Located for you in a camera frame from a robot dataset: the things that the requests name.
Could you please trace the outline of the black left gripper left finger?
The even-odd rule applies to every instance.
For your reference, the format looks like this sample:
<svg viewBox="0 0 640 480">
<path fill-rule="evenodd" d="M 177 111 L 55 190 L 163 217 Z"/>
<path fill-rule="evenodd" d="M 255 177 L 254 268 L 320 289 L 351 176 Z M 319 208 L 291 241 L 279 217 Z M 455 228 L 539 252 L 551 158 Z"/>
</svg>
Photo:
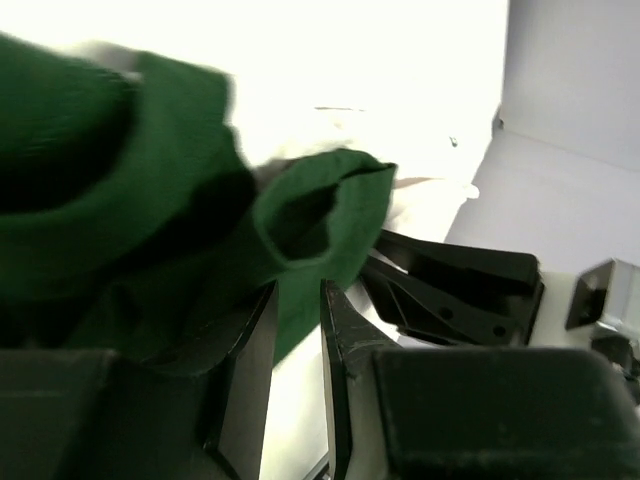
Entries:
<svg viewBox="0 0 640 480">
<path fill-rule="evenodd" d="M 1 354 L 5 479 L 255 479 L 278 329 L 269 284 L 147 363 Z"/>
</svg>

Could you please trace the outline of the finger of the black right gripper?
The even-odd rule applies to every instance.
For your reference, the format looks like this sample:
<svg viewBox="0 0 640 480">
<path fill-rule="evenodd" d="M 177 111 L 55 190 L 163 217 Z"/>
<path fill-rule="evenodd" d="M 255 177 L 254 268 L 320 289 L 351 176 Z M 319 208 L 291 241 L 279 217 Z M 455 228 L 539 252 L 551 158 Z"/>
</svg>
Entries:
<svg viewBox="0 0 640 480">
<path fill-rule="evenodd" d="M 466 280 L 500 293 L 525 295 L 539 284 L 532 254 L 418 240 L 382 231 L 376 250 L 420 280 Z"/>
<path fill-rule="evenodd" d="M 361 280 L 381 320 L 409 336 L 443 346 L 525 343 L 525 295 L 466 280 L 420 280 L 369 258 Z"/>
</svg>

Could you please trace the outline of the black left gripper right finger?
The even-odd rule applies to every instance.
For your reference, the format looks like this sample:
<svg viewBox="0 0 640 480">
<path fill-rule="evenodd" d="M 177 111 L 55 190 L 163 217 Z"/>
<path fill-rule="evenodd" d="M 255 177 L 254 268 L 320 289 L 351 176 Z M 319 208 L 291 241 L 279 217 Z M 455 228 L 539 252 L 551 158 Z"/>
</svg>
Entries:
<svg viewBox="0 0 640 480">
<path fill-rule="evenodd" d="M 635 479 L 639 419 L 607 360 L 562 348 L 403 348 L 320 287 L 334 479 Z"/>
</svg>

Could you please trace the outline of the white green-sleeved t-shirt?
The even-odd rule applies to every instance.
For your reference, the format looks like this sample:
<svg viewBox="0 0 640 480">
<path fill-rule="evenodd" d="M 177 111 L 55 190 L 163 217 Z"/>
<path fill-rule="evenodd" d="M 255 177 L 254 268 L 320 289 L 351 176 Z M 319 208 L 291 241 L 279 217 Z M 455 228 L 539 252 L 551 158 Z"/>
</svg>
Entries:
<svg viewBox="0 0 640 480">
<path fill-rule="evenodd" d="M 320 134 L 249 167 L 224 73 L 151 52 L 131 74 L 1 40 L 1 344 L 134 360 L 224 324 L 280 286 L 276 361 L 318 325 L 322 279 L 352 286 L 405 211 L 457 209 L 471 185 L 401 178 Z"/>
</svg>

